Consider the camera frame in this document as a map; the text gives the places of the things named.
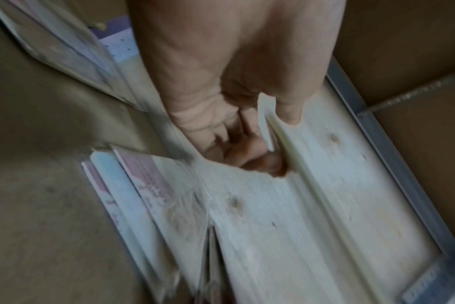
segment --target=blue-gray metal object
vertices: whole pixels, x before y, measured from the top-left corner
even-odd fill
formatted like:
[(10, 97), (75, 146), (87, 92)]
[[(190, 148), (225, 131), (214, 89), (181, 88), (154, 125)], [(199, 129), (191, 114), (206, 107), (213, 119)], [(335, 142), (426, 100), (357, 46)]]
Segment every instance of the blue-gray metal object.
[[(427, 289), (415, 289), (417, 291), (421, 290), (418, 293), (412, 294), (413, 296), (415, 295), (413, 297), (415, 300), (402, 303), (446, 303), (455, 293), (455, 272), (451, 271), (451, 269), (455, 268), (454, 236), (377, 119), (372, 113), (364, 112), (367, 108), (364, 100), (334, 57), (329, 64), (326, 78), (344, 102), (352, 117), (439, 247), (444, 261), (450, 261), (446, 263), (449, 267), (436, 268), (439, 270), (438, 277), (442, 279), (433, 280), (429, 283), (429, 288)], [(422, 281), (420, 284), (426, 284), (423, 279), (421, 276), (418, 282)]]

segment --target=human hand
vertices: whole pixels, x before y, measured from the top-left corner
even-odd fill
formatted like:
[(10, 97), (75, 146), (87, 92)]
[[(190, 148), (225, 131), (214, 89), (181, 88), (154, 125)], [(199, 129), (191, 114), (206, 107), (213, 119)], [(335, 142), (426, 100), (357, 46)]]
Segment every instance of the human hand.
[(170, 118), (207, 159), (281, 176), (259, 93), (301, 120), (322, 84), (345, 0), (128, 0), (143, 62)]

